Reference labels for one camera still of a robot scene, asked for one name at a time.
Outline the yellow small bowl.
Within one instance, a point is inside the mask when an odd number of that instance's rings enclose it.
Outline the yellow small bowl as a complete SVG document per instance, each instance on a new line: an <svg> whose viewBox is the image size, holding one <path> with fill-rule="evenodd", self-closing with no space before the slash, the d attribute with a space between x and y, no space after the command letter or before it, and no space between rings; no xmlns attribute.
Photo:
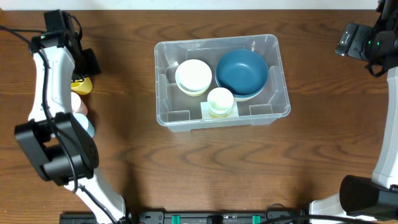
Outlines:
<svg viewBox="0 0 398 224"><path fill-rule="evenodd" d="M204 92L206 92L206 89L201 90L201 91L194 91L194 92L183 90L183 89L180 89L180 90L183 91L188 96L200 96L200 95L204 94Z"/></svg>

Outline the pink cup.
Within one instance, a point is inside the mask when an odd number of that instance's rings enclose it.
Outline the pink cup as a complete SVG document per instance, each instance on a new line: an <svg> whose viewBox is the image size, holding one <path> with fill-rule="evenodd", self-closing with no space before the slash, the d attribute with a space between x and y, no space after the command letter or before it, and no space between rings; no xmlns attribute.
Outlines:
<svg viewBox="0 0 398 224"><path fill-rule="evenodd" d="M85 116L88 114L88 108L86 107L80 96L75 92L71 92L71 105L73 113L80 113Z"/></svg>

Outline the green cup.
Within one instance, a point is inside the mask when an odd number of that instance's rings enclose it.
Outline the green cup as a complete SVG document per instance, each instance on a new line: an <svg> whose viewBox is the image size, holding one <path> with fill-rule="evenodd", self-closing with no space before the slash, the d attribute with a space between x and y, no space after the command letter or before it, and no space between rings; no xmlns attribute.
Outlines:
<svg viewBox="0 0 398 224"><path fill-rule="evenodd" d="M208 110L212 111L212 112L214 112L216 114L224 114L224 113L227 113L228 111L232 111L232 108L228 108L227 110L216 110L214 108L210 108L209 107Z"/></svg>

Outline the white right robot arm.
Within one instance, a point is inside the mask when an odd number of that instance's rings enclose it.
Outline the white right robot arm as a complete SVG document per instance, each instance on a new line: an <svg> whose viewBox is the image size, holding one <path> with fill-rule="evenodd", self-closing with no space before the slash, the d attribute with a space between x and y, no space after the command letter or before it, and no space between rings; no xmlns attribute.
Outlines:
<svg viewBox="0 0 398 224"><path fill-rule="evenodd" d="M375 25L350 23L336 53L365 61L376 78L386 75L388 108L382 149L370 178L347 175L340 191L312 201L309 223L374 223L397 219L397 1L382 0Z"/></svg>

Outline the white small bowl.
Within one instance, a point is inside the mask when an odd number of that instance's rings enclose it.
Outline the white small bowl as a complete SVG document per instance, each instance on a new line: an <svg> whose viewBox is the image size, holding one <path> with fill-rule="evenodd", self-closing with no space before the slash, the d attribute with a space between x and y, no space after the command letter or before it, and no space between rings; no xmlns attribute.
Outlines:
<svg viewBox="0 0 398 224"><path fill-rule="evenodd" d="M175 81L182 84L185 90L199 91L211 84L212 71L201 60L186 60L177 67Z"/></svg>

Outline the yellow cup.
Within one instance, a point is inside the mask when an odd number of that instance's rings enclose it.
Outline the yellow cup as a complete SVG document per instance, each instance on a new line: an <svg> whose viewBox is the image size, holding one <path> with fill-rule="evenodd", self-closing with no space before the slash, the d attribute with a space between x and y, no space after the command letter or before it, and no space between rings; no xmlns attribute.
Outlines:
<svg viewBox="0 0 398 224"><path fill-rule="evenodd" d="M84 80L77 80L75 82L72 82L71 89L79 95L87 95L92 91L93 84L90 78L87 77Z"/></svg>
<svg viewBox="0 0 398 224"><path fill-rule="evenodd" d="M224 114L216 114L212 111L209 111L209 115L212 118L227 118L228 116L231 116L231 111L228 111L227 113Z"/></svg>

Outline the cream white cup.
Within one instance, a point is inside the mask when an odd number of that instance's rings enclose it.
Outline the cream white cup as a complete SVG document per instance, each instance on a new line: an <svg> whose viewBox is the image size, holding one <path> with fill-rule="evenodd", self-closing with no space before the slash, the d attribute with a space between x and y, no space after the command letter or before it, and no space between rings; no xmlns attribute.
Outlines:
<svg viewBox="0 0 398 224"><path fill-rule="evenodd" d="M227 110L232 108L234 98L229 90L226 88L214 88L207 96L208 107L216 110Z"/></svg>

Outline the beige large bowl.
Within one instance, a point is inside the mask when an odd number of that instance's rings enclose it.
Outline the beige large bowl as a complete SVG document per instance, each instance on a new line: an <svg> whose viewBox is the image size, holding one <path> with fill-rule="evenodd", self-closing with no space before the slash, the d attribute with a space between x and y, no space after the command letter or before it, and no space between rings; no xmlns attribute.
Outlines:
<svg viewBox="0 0 398 224"><path fill-rule="evenodd" d="M252 96L234 96L234 100L237 102L243 102L243 101L248 101L251 100L255 97L255 95Z"/></svg>

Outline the clear plastic storage bin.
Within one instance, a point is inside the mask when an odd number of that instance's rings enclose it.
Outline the clear plastic storage bin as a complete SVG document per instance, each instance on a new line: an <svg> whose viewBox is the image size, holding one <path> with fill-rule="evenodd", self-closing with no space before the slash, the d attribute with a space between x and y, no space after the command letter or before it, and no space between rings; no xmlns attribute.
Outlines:
<svg viewBox="0 0 398 224"><path fill-rule="evenodd" d="M253 99L236 102L237 118L202 119L200 103L206 102L208 94L186 95L176 84L176 69L186 60L197 59L214 72L218 60L236 49L252 50L266 61L269 72L266 87ZM279 41L272 34L159 42L154 47L154 58L156 117L160 125L172 132L265 125L290 113Z"/></svg>

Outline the light grey small bowl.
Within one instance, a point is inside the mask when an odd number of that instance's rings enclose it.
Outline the light grey small bowl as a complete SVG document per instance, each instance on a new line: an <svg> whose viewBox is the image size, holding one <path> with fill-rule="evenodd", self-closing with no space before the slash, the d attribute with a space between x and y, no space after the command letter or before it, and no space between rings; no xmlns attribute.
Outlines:
<svg viewBox="0 0 398 224"><path fill-rule="evenodd" d="M183 85L180 84L180 83L177 83L177 86L178 86L178 88L179 88L181 91L183 91L185 94L187 94L187 95L189 95L189 96L200 96L200 95L202 95L202 94L210 87L210 85L208 85L208 86L206 86L204 89L199 90L199 91L188 91L188 90L185 90L185 89L183 88Z"/></svg>

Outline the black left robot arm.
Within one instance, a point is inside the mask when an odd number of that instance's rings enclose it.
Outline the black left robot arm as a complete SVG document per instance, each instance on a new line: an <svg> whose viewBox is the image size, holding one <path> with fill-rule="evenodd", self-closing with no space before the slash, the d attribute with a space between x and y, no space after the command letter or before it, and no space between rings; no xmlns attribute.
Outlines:
<svg viewBox="0 0 398 224"><path fill-rule="evenodd" d="M97 223L128 223L125 200L101 175L96 144L72 113L71 84L101 72L94 52L81 46L77 18L66 11L44 14L46 31L29 42L36 88L28 121L14 135L44 181L79 196Z"/></svg>

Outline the light blue cup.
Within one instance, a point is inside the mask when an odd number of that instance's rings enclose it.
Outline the light blue cup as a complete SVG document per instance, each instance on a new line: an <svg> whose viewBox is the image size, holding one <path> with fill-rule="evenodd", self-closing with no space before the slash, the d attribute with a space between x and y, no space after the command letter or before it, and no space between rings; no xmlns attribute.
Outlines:
<svg viewBox="0 0 398 224"><path fill-rule="evenodd" d="M95 129L90 120L81 113L74 113L73 115L75 119L80 123L82 128L90 135L91 138L93 138L95 135Z"/></svg>

